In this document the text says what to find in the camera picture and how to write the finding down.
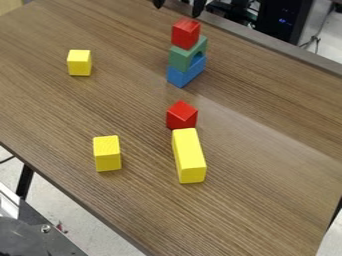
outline yellow rectangular block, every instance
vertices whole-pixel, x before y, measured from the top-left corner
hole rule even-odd
[[[67,58],[68,71],[71,76],[90,76],[90,50],[70,50]]]
[[[203,182],[207,165],[196,129],[173,130],[172,149],[175,156],[179,182]]]
[[[117,135],[95,137],[93,146],[98,172],[121,169],[120,143]]]

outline blue block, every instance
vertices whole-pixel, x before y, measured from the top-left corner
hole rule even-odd
[[[178,88],[183,88],[204,70],[206,60],[207,58],[204,55],[195,56],[186,72],[181,72],[174,67],[168,66],[167,81]]]

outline wooden table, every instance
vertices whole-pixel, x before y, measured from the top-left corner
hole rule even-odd
[[[341,78],[203,24],[207,69],[177,89],[165,70],[179,17],[142,0],[1,17],[1,143],[147,254],[314,255],[341,195]],[[91,77],[67,74],[71,48],[92,50]],[[165,111],[180,99],[199,109],[203,184],[177,181]],[[124,167],[98,174],[92,138],[108,134]]]

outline toy block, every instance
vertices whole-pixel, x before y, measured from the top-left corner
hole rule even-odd
[[[201,24],[195,20],[182,18],[172,26],[171,43],[185,50],[198,41]]]
[[[195,128],[172,131],[172,149],[179,183],[203,182],[207,165]]]
[[[121,169],[120,143],[117,135],[95,137],[93,146],[98,172]]]
[[[166,112],[167,128],[183,129],[196,126],[198,110],[180,100],[173,104]]]
[[[178,88],[183,88],[196,76],[198,76],[205,68],[206,57],[199,56],[194,58],[194,63],[188,71],[181,72],[174,67],[169,66],[167,70],[167,81]]]
[[[193,63],[194,57],[205,55],[207,43],[208,39],[201,35],[197,44],[189,51],[172,46],[169,53],[169,65],[181,72],[186,72]]]
[[[90,76],[91,53],[89,50],[70,50],[67,58],[68,71],[71,76]]]

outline red cube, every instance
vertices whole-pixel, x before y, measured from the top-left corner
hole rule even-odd
[[[172,27],[172,44],[190,50],[198,41],[200,28],[201,24],[195,20],[180,19]]]
[[[166,113],[166,126],[171,129],[194,128],[198,110],[184,101],[172,105]]]

